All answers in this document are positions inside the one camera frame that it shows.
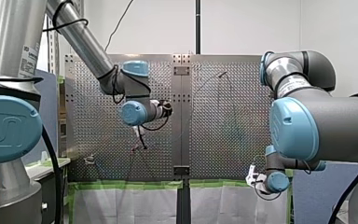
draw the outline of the wire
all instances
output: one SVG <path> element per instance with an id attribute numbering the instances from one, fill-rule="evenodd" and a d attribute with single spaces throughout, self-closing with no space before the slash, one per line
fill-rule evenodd
<path id="1" fill-rule="evenodd" d="M 116 33 L 117 29 L 118 29 L 118 26 L 121 24 L 121 21 L 123 20 L 124 16 L 127 14 L 127 11 L 129 10 L 131 4 L 132 4 L 133 0 L 130 0 L 129 4 L 127 5 L 127 8 L 126 10 L 124 11 L 123 15 L 121 16 L 120 20 L 118 20 L 118 23 L 116 25 L 116 28 L 115 30 L 112 32 L 112 34 L 109 36 L 109 41 L 107 42 L 106 44 L 106 47 L 105 47 L 105 51 L 107 51 L 107 48 L 109 47 L 110 45 L 110 42 L 112 41 L 112 36 Z"/>
<path id="2" fill-rule="evenodd" d="M 155 128 L 155 129 L 147 128 L 147 127 L 145 127 L 144 125 L 141 125 L 141 127 L 143 127 L 144 129 L 146 129 L 146 130 L 148 130 L 148 131 L 151 131 L 151 132 L 153 132 L 153 131 L 158 131 L 158 130 L 162 129 L 162 128 L 165 126 L 165 124 L 168 123 L 168 120 L 169 120 L 169 119 L 170 119 L 170 116 L 167 116 L 167 118 L 164 120 L 164 123 L 162 123 L 160 126 L 158 126 L 158 127 Z"/>
<path id="3" fill-rule="evenodd" d="M 123 94 L 123 96 L 121 97 L 121 99 L 120 100 L 118 100 L 118 101 L 116 101 L 116 97 L 115 97 L 115 95 L 116 95 L 116 93 L 118 93 L 117 91 L 116 91 L 116 84 L 117 84 L 117 76 L 118 76 L 118 65 L 117 64 L 115 64 L 114 66 L 113 66 L 113 68 L 114 68 L 114 78 L 112 78 L 112 96 L 113 96 L 113 102 L 116 104 L 116 105 L 118 105 L 118 104 L 120 104 L 123 100 L 124 100 L 124 97 L 126 97 L 126 95 L 125 94 Z"/>
<path id="4" fill-rule="evenodd" d="M 70 26 L 74 23 L 77 23 L 77 22 L 80 22 L 80 21 L 84 21 L 85 22 L 85 26 L 88 26 L 89 25 L 89 21 L 87 19 L 78 19 L 78 20 L 75 20 L 75 21 L 71 21 L 71 22 L 68 22 L 66 24 L 63 24 L 63 25 L 59 25 L 59 26 L 56 26 L 56 27 L 52 27 L 52 28 L 48 28 L 48 29 L 44 29 L 43 32 L 50 32 L 50 31 L 58 31 L 59 29 L 61 28 L 64 28 L 66 26 Z"/>
<path id="5" fill-rule="evenodd" d="M 55 193 L 56 193 L 56 210 L 55 210 L 55 222 L 61 223 L 61 210 L 62 210 L 62 195 L 61 195 L 61 171 L 58 164 L 57 156 L 54 151 L 54 147 L 51 144 L 50 138 L 48 137 L 48 132 L 43 126 L 42 137 L 45 141 L 46 147 L 48 148 L 48 154 L 51 157 L 51 163 L 53 166 L 54 177 L 55 177 Z"/>
<path id="6" fill-rule="evenodd" d="M 260 182 L 257 181 L 258 177 L 260 177 L 260 174 L 257 175 L 257 178 L 255 179 L 256 181 L 254 182 L 255 194 L 256 194 L 259 198 L 261 198 L 262 200 L 267 201 L 267 202 L 271 202 L 271 201 L 277 200 L 277 199 L 281 196 L 281 194 L 282 194 L 281 192 L 279 192 L 279 194 L 278 194 L 276 197 L 270 198 L 270 199 L 265 198 L 265 197 L 263 197 L 263 196 L 260 195 L 260 193 L 258 192 L 258 189 L 255 187 L 257 183 L 260 183 Z"/>
<path id="7" fill-rule="evenodd" d="M 304 162 L 304 164 L 307 166 L 307 169 L 308 170 L 304 170 L 304 172 L 307 174 L 307 175 L 311 175 L 312 174 L 312 170 L 310 169 L 310 165 L 306 162 L 306 161 L 302 161 Z"/>
<path id="8" fill-rule="evenodd" d="M 147 149 L 147 146 L 145 145 L 144 138 L 142 137 L 142 134 L 141 134 L 141 126 L 138 126 L 138 134 L 139 134 L 139 140 L 141 141 L 142 146 L 144 147 L 144 149 Z"/>
<path id="9" fill-rule="evenodd" d="M 43 81 L 42 77 L 26 77 L 26 78 L 0 77 L 0 82 L 34 82 L 34 83 L 38 83 L 41 81 Z"/>
<path id="10" fill-rule="evenodd" d="M 193 98 L 196 98 L 197 94 L 199 93 L 199 91 L 206 85 L 208 84 L 208 82 L 210 82 L 212 79 L 216 78 L 216 77 L 221 77 L 223 75 L 225 75 L 227 73 L 227 71 L 224 71 L 224 72 L 219 72 L 217 75 L 215 76 L 211 76 L 209 77 L 204 83 L 202 83 L 202 85 L 194 92 L 194 97 Z M 186 126 L 188 126 L 190 124 L 190 121 L 193 117 L 193 112 L 194 112 L 194 106 L 192 107 L 191 111 L 190 111 L 190 117 L 188 118 L 188 120 L 186 121 Z M 172 140 L 171 143 L 174 143 L 178 140 L 180 140 L 183 136 L 183 134 L 185 133 L 186 131 L 186 128 L 182 129 L 182 132 L 179 134 L 179 136 Z"/>
<path id="11" fill-rule="evenodd" d="M 339 209 L 341 208 L 342 204 L 344 204 L 348 195 L 353 191 L 354 187 L 356 187 L 357 184 L 358 184 L 358 175 L 352 180 L 352 182 L 347 187 L 347 189 L 345 189 L 345 191 L 342 193 L 341 197 L 338 200 L 338 203 L 336 204 L 336 207 L 334 208 L 333 213 L 331 214 L 328 224 L 334 224 L 336 222 Z"/>
<path id="12" fill-rule="evenodd" d="M 132 81 L 135 81 L 135 82 L 137 82 L 138 84 L 140 84 L 140 85 L 142 85 L 143 87 L 145 87 L 145 88 L 149 91 L 149 93 L 152 91 L 149 86 L 147 86 L 146 84 L 144 84 L 142 81 L 140 81 L 140 80 L 138 80 L 138 79 L 132 77 L 131 75 L 129 75 L 128 73 L 126 73 L 123 69 L 121 69 L 121 73 L 122 73 L 124 76 L 129 77 Z"/>

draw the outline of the metal frame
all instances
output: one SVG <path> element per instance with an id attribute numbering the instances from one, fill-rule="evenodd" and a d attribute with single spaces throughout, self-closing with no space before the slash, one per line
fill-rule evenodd
<path id="1" fill-rule="evenodd" d="M 167 66 L 170 67 L 170 74 L 167 76 L 171 77 L 171 86 L 170 94 L 168 98 L 172 101 L 172 106 L 174 108 L 172 117 L 170 119 L 171 123 L 171 159 L 172 159 L 172 176 L 165 176 L 159 178 L 150 178 L 150 176 L 145 177 L 131 177 L 130 180 L 138 180 L 138 181 L 161 181 L 161 180 L 183 180 L 183 188 L 178 190 L 178 198 L 177 198 L 177 223 L 178 224 L 189 224 L 191 223 L 191 205 L 190 205 L 190 187 L 189 187 L 189 179 L 190 178 L 231 178 L 231 179 L 243 179 L 245 175 L 245 169 L 250 165 L 253 156 L 261 154 L 264 155 L 265 146 L 269 145 L 269 131 L 268 131 L 268 110 L 271 99 L 269 99 L 269 89 L 260 87 L 258 80 L 258 65 L 260 61 L 259 56 L 208 56 L 208 55 L 188 55 L 188 54 L 173 54 L 173 55 L 110 55 L 113 62 L 124 62 L 128 60 L 142 60 L 148 61 L 150 63 L 158 63 L 165 62 Z M 71 113 L 71 111 L 75 111 L 76 105 L 76 89 L 74 86 L 76 85 L 77 80 L 75 79 L 76 72 L 76 63 L 81 63 L 80 59 L 73 55 L 67 55 L 65 57 L 65 74 L 66 76 L 66 108 L 69 112 L 67 114 L 67 150 L 68 156 L 72 159 L 75 159 L 73 162 L 72 172 L 79 172 L 78 167 L 76 166 L 76 159 L 79 159 L 79 153 L 76 151 L 76 140 L 75 140 L 75 114 Z M 234 99 L 227 97 L 227 92 L 218 92 L 218 95 L 225 94 L 226 98 L 224 99 L 214 99 L 212 96 L 211 99 L 205 98 L 205 94 L 203 93 L 202 101 L 206 100 L 210 105 L 205 106 L 204 104 L 200 104 L 199 97 L 195 95 L 195 92 L 198 90 L 200 83 L 205 81 L 205 75 L 216 76 L 216 71 L 221 71 L 222 69 L 227 70 L 227 73 L 230 75 L 230 79 L 232 85 L 236 86 L 233 89 L 236 91 Z M 226 91 L 224 89 L 227 87 L 221 83 L 221 81 L 215 81 L 213 86 L 217 88 L 218 91 Z M 241 89 L 243 85 L 248 85 L 247 89 Z M 216 91 L 215 89 L 210 89 L 210 87 L 205 87 L 206 91 Z M 158 93 L 159 91 L 166 91 L 165 88 L 159 88 L 158 86 L 152 85 L 152 96 L 154 93 Z M 203 130 L 198 130 L 197 128 L 202 129 L 202 125 L 212 125 L 209 122 L 213 122 L 213 118 L 202 117 L 199 120 L 198 115 L 194 115 L 195 113 L 199 113 L 200 106 L 205 106 L 206 110 L 217 111 L 218 118 L 221 119 L 222 116 L 227 116 L 227 107 L 230 105 L 227 102 L 231 103 L 241 102 L 241 105 L 248 105 L 249 113 L 253 116 L 258 116 L 255 124 L 251 124 L 252 129 L 255 130 L 256 133 L 261 132 L 260 136 L 252 135 L 252 131 L 248 132 L 252 139 L 249 142 L 249 148 L 252 151 L 242 151 L 238 155 L 239 157 L 246 157 L 247 160 L 242 162 L 241 164 L 237 164 L 237 166 L 232 165 L 228 166 L 228 169 L 234 168 L 235 171 L 229 172 L 229 174 L 219 173 L 217 172 L 207 172 L 206 175 L 203 175 L 200 170 L 194 170 L 194 168 L 198 168 L 200 166 L 209 166 L 213 160 L 219 163 L 219 160 L 226 160 L 232 157 L 204 157 L 201 158 L 198 153 L 198 146 L 200 144 L 204 144 L 204 141 L 198 142 L 195 144 L 194 136 L 202 135 Z M 220 111 L 220 106 L 216 106 L 222 103 L 225 107 L 223 107 L 222 111 Z M 246 117 L 249 114 L 243 114 L 241 111 L 239 116 Z M 240 133 L 234 133 L 229 138 L 225 139 L 226 141 L 235 141 L 236 139 L 246 138 L 246 136 L 241 135 Z M 238 151 L 238 145 L 234 148 L 232 145 L 226 143 L 226 146 L 230 147 L 227 149 L 226 153 L 232 153 L 233 149 Z M 215 146 L 210 148 L 207 154 L 210 156 L 216 154 L 219 155 L 220 151 L 216 150 Z M 226 163 L 235 163 L 234 161 L 225 161 Z M 262 164 L 263 161 L 258 161 L 257 165 Z M 70 178 L 72 181 L 90 181 L 92 179 L 87 178 Z"/>

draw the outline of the pegboard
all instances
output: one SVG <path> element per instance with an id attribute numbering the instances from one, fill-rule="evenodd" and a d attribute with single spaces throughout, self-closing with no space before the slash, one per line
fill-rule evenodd
<path id="1" fill-rule="evenodd" d="M 151 97 L 170 100 L 171 56 L 112 56 L 112 62 L 119 65 L 128 60 L 149 62 Z M 67 144 L 68 155 L 73 160 L 70 180 L 172 179 L 172 122 L 169 121 L 159 132 L 147 133 L 145 142 L 149 149 L 131 153 L 138 138 L 132 127 L 125 125 L 120 118 L 123 103 L 115 105 L 112 96 L 100 91 L 98 80 L 79 58 L 70 56 L 66 63 Z M 162 122 L 155 121 L 148 126 L 158 127 Z M 84 159 L 90 155 L 94 156 L 95 165 L 85 163 Z"/>
<path id="2" fill-rule="evenodd" d="M 191 178 L 244 179 L 270 145 L 269 88 L 257 56 L 193 56 Z M 264 167 L 263 157 L 257 166 Z"/>
<path id="3" fill-rule="evenodd" d="M 264 155 L 271 100 L 268 88 L 260 86 L 259 56 L 186 55 L 182 62 L 180 55 L 110 56 L 118 64 L 149 62 L 152 98 L 172 100 L 173 116 L 162 130 L 146 134 L 149 149 L 131 154 L 138 139 L 122 123 L 121 105 L 101 93 L 79 58 L 68 56 L 70 181 L 169 180 L 177 178 L 174 165 L 189 165 L 191 178 L 243 179 L 255 155 Z M 86 165 L 91 154 L 97 164 Z"/>

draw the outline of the metal post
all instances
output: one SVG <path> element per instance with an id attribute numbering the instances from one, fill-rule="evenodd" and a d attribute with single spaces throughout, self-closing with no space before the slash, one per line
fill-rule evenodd
<path id="1" fill-rule="evenodd" d="M 196 54 L 201 54 L 201 0 L 196 0 Z"/>

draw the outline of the hanging cable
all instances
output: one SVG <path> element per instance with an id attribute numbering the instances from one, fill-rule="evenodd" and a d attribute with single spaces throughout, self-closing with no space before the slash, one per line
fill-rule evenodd
<path id="1" fill-rule="evenodd" d="M 127 11 L 129 10 L 133 0 L 130 0 L 129 4 L 126 7 L 126 10 L 124 11 L 123 15 L 121 16 L 120 20 L 118 20 L 118 23 L 116 25 L 115 30 L 112 32 L 112 34 L 109 36 L 109 41 L 106 44 L 105 51 L 107 51 L 107 48 L 109 48 L 110 42 L 112 41 L 112 36 L 116 33 L 118 26 L 121 24 L 121 21 L 123 20 L 124 16 L 127 14 Z"/>
<path id="2" fill-rule="evenodd" d="M 256 194 L 259 198 L 261 198 L 262 200 L 267 201 L 267 202 L 271 202 L 271 201 L 277 200 L 277 199 L 281 196 L 281 194 L 282 194 L 281 192 L 279 192 L 276 197 L 270 198 L 270 199 L 261 196 L 261 194 L 259 193 L 259 190 L 255 187 L 257 183 L 263 183 L 262 180 L 258 180 L 258 181 L 257 181 L 258 177 L 260 177 L 260 174 L 257 175 L 257 178 L 255 179 L 255 182 L 254 182 L 255 194 Z"/>
<path id="3" fill-rule="evenodd" d="M 114 74 L 113 74 L 114 77 L 112 78 L 112 97 L 113 97 L 113 102 L 114 102 L 116 105 L 118 105 L 118 104 L 120 104 L 120 103 L 124 100 L 124 97 L 126 97 L 126 95 L 123 94 L 118 101 L 116 100 L 115 95 L 118 93 L 118 92 L 116 91 L 117 76 L 118 76 L 118 65 L 117 65 L 117 64 L 115 64 L 115 65 L 113 66 L 113 70 L 114 70 Z"/>
<path id="4" fill-rule="evenodd" d="M 146 129 L 146 130 L 148 130 L 148 131 L 151 131 L 151 132 L 153 132 L 153 131 L 158 131 L 158 130 L 160 130 L 160 129 L 162 129 L 167 123 L 168 123 L 168 120 L 170 119 L 170 116 L 167 116 L 167 118 L 164 120 L 164 122 L 160 125 L 160 126 L 158 126 L 157 128 L 155 128 L 155 129 L 153 129 L 153 128 L 147 128 L 147 127 L 145 127 L 144 125 L 141 125 L 141 127 L 143 127 L 144 129 Z"/>
<path id="5" fill-rule="evenodd" d="M 308 170 L 304 170 L 304 172 L 307 174 L 307 175 L 311 175 L 312 174 L 312 170 L 310 169 L 310 165 L 306 162 L 306 161 L 302 161 L 304 162 L 304 164 L 307 166 L 307 169 Z"/>
<path id="6" fill-rule="evenodd" d="M 144 147 L 144 149 L 147 149 L 147 146 L 146 146 L 146 144 L 145 144 L 144 137 L 143 137 L 142 134 L 141 134 L 141 126 L 138 126 L 138 134 L 139 134 L 139 140 L 141 141 L 142 146 Z"/>
<path id="7" fill-rule="evenodd" d="M 48 154 L 51 158 L 51 164 L 53 166 L 54 178 L 55 178 L 55 194 L 56 194 L 56 207 L 55 207 L 55 222 L 61 223 L 61 210 L 62 210 L 62 195 L 61 195 L 61 170 L 60 165 L 58 164 L 57 156 L 54 151 L 54 147 L 51 144 L 50 138 L 48 137 L 48 132 L 43 126 L 42 137 L 45 141 L 46 147 L 48 149 Z"/>

